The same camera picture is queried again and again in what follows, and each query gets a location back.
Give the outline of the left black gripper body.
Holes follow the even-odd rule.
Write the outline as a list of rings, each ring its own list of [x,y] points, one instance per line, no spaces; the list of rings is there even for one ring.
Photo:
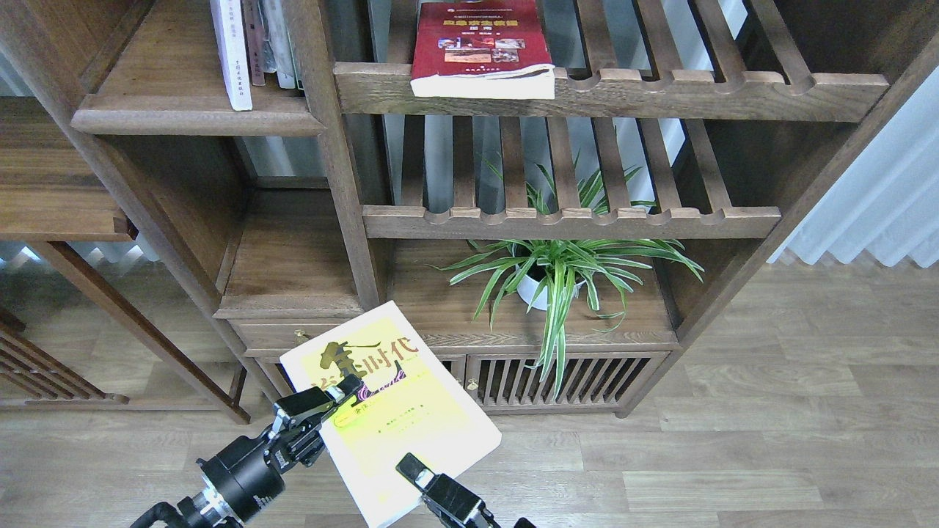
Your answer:
[[[312,466],[325,445],[322,422],[340,405],[340,389],[312,387],[273,405],[275,419],[259,436],[239,436],[215,457],[198,459],[207,487],[197,495],[197,524],[244,525],[285,490],[282,474]]]

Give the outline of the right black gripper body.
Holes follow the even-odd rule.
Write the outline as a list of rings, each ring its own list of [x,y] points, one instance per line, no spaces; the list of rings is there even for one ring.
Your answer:
[[[444,527],[502,527],[480,496],[446,474],[421,472],[420,498]]]

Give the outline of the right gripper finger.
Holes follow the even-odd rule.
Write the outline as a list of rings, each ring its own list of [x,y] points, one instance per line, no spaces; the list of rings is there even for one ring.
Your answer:
[[[403,455],[396,465],[396,471],[419,491],[425,491],[434,478],[434,472],[413,453]]]

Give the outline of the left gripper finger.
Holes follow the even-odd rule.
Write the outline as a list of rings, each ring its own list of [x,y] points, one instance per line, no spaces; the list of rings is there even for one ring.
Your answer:
[[[352,401],[353,404],[359,401],[358,394],[365,387],[365,382],[358,375],[346,375],[338,384],[331,386],[331,399],[336,404],[344,404]]]

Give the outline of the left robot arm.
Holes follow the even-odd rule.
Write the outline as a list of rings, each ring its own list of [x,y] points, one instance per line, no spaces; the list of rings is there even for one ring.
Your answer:
[[[241,527],[285,489],[282,474],[302,463],[312,466],[325,445],[323,421],[365,385],[356,375],[325,389],[312,387],[273,404],[275,419],[259,436],[239,436],[215,457],[198,459],[207,487],[177,507],[158,502],[132,526]]]

